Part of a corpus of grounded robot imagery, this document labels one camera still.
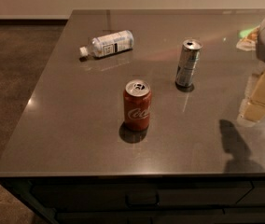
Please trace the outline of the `silver redbull can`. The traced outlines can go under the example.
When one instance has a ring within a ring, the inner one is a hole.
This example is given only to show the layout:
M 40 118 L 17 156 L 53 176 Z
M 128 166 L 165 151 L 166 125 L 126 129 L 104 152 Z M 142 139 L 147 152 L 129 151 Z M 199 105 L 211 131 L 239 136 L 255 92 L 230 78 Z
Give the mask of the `silver redbull can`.
M 202 43 L 196 39 L 187 39 L 183 42 L 175 78 L 178 86 L 188 88 L 192 85 L 201 49 Z

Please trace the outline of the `red coke can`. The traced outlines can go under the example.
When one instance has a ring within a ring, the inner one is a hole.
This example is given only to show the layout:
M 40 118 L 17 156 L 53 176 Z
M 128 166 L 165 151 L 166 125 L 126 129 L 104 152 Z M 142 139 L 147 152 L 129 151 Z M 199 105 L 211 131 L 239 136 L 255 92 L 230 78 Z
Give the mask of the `red coke can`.
M 147 82 L 129 81 L 123 92 L 124 123 L 132 131 L 143 131 L 149 126 L 152 92 Z

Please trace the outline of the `dark right drawer front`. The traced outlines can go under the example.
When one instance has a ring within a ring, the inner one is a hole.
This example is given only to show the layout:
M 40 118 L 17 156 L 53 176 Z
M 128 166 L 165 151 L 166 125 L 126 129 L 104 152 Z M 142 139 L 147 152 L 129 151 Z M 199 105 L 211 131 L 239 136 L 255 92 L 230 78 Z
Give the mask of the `dark right drawer front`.
M 253 188 L 238 202 L 240 205 L 265 205 L 265 181 L 253 181 Z

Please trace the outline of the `dark drawer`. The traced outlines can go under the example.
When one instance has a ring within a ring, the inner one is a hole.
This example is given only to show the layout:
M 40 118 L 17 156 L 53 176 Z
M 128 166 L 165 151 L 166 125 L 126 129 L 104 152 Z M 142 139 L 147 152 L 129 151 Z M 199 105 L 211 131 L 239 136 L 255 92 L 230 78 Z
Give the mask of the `dark drawer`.
M 265 207 L 60 213 L 59 224 L 265 224 Z
M 65 212 L 155 209 L 235 204 L 252 189 L 248 182 L 170 182 L 35 185 L 46 207 Z
M 265 181 L 253 181 L 253 188 L 238 202 L 240 205 L 265 205 Z

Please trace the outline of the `dark lower drawer front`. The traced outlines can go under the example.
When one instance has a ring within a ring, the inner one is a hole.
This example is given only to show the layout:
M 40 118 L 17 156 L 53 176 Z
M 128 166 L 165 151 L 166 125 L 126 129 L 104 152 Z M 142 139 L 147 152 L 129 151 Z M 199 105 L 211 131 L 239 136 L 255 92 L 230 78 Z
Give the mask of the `dark lower drawer front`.
M 265 207 L 60 213 L 59 224 L 265 224 Z

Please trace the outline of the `clear plastic water bottle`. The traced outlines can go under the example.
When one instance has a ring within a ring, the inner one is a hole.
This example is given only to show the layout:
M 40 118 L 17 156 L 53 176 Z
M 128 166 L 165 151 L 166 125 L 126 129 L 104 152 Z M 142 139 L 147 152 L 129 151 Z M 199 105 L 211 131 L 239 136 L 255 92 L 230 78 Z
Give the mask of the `clear plastic water bottle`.
M 94 37 L 90 43 L 79 49 L 81 57 L 103 58 L 133 48 L 131 31 L 124 30 L 110 35 Z

